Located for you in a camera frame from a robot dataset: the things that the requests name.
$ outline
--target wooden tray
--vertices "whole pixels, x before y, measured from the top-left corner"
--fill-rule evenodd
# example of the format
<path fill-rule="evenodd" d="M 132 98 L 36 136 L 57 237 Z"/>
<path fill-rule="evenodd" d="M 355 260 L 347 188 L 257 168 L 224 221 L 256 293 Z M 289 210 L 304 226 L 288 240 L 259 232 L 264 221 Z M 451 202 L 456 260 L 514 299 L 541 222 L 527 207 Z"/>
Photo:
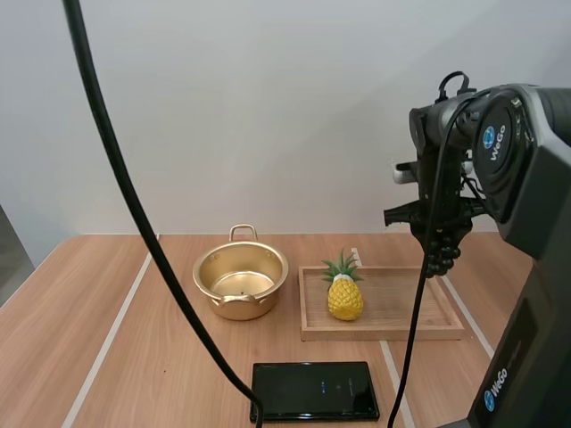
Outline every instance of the wooden tray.
<path fill-rule="evenodd" d="M 327 308 L 324 268 L 300 267 L 302 341 L 406 341 L 419 272 L 419 267 L 359 267 L 365 306 L 355 321 L 342 321 Z M 464 334 L 438 281 L 426 280 L 415 339 L 459 340 Z"/>

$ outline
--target wooden table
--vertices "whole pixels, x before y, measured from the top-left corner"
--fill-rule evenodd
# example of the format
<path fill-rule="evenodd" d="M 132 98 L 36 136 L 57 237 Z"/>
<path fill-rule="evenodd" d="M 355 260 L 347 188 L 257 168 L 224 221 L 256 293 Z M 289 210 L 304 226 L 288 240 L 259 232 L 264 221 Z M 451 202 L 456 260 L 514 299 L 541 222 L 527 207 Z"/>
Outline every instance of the wooden table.
<path fill-rule="evenodd" d="M 417 266 L 422 253 L 416 240 L 402 234 L 260 239 L 286 255 L 291 275 L 276 307 L 246 322 L 212 314 L 192 279 L 194 259 L 225 236 L 163 236 L 161 245 L 242 379 L 250 382 L 254 362 L 366 360 L 381 418 L 350 426 L 386 426 L 405 343 L 301 342 L 295 272 L 335 257 L 342 247 L 357 248 L 364 265 Z M 531 261 L 495 234 L 472 234 L 461 249 L 449 278 L 495 348 Z M 145 257 L 138 236 L 74 238 L 0 308 L 1 427 L 252 427 L 248 401 L 211 361 Z M 406 390 L 412 421 L 405 412 L 396 426 L 432 427 L 468 412 L 490 357 L 454 307 L 469 337 L 416 343 Z"/>

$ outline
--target white wall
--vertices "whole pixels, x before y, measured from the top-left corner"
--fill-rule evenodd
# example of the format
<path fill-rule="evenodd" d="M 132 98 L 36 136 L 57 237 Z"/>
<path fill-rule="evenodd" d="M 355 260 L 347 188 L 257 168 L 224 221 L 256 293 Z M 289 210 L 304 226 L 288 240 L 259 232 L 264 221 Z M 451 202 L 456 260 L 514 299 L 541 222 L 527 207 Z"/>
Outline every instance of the white wall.
<path fill-rule="evenodd" d="M 83 1 L 95 64 L 156 230 L 380 232 L 416 197 L 408 111 L 479 87 L 571 85 L 568 0 Z M 0 5 L 0 204 L 37 264 L 134 232 L 59 2 Z"/>

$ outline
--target pot rim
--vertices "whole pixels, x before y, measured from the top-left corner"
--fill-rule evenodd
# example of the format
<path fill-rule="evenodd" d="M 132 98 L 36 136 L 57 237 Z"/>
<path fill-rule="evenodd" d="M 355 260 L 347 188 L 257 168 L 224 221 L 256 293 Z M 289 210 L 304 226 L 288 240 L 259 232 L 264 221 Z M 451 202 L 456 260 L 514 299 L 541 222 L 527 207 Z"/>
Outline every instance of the pot rim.
<path fill-rule="evenodd" d="M 289 265 L 287 263 L 286 256 L 284 256 L 284 253 L 282 253 L 280 250 L 277 250 L 273 247 L 270 247 L 269 245 L 266 245 L 265 243 L 259 243 L 257 241 L 232 241 L 230 243 L 223 243 L 217 247 L 214 247 L 213 249 L 207 250 L 202 256 L 200 256 L 194 262 L 194 266 L 193 266 L 194 283 L 200 289 L 200 291 L 203 292 L 204 294 L 206 294 L 208 297 L 210 297 L 214 300 L 221 300 L 222 297 L 224 297 L 224 296 L 217 294 L 215 292 L 212 292 L 209 288 L 207 288 L 203 284 L 203 281 L 200 279 L 200 276 L 199 276 L 200 267 L 216 251 L 220 251 L 220 250 L 223 250 L 225 248 L 229 248 L 229 247 L 233 247 L 233 246 L 239 246 L 239 245 L 254 245 L 257 247 L 261 247 L 265 250 L 271 251 L 277 256 L 277 259 L 281 262 L 281 265 L 282 265 L 282 275 L 279 277 L 279 279 L 276 281 L 276 283 L 273 286 L 268 288 L 268 290 L 266 290 L 265 292 L 260 292 L 258 294 L 254 294 L 253 297 L 256 300 L 261 300 L 265 297 L 268 297 L 270 294 L 275 292 L 279 287 L 281 287 L 282 284 L 286 281 L 287 274 L 289 271 Z"/>

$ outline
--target pot handle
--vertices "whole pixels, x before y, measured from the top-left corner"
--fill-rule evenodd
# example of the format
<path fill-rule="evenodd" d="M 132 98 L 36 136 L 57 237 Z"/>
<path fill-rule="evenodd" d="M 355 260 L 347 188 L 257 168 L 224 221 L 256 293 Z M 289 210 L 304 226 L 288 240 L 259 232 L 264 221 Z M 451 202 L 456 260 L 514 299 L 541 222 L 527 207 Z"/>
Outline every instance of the pot handle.
<path fill-rule="evenodd" d="M 256 298 L 250 294 L 242 294 L 239 296 L 223 296 L 222 299 L 220 299 L 220 300 L 212 299 L 212 301 L 214 302 L 214 304 L 216 306 L 218 306 L 220 308 L 222 308 L 224 305 L 226 305 L 227 303 L 229 303 L 231 301 L 243 301 L 245 303 L 257 303 Z"/>
<path fill-rule="evenodd" d="M 254 241 L 258 241 L 258 234 L 256 233 L 256 229 L 253 228 L 252 225 L 235 225 L 230 229 L 230 242 L 234 241 L 234 232 L 237 229 L 250 229 L 252 231 L 252 237 Z"/>

